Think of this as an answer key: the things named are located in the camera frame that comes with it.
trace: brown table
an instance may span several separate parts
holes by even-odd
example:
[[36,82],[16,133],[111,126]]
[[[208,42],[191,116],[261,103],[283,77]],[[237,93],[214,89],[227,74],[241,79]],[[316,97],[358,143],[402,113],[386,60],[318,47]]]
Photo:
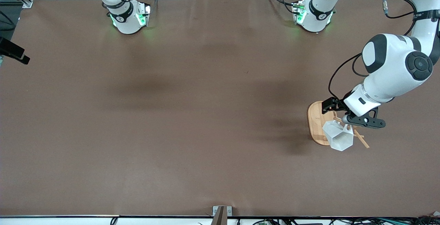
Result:
[[[386,128],[361,130],[370,149],[311,140],[307,107],[330,97],[335,68],[410,24],[386,19],[381,0],[337,9],[314,34],[274,1],[163,0],[153,28],[122,35],[101,1],[35,1],[13,37],[30,64],[0,68],[0,213],[438,210],[439,73],[381,106]],[[334,92],[359,81],[346,66]]]

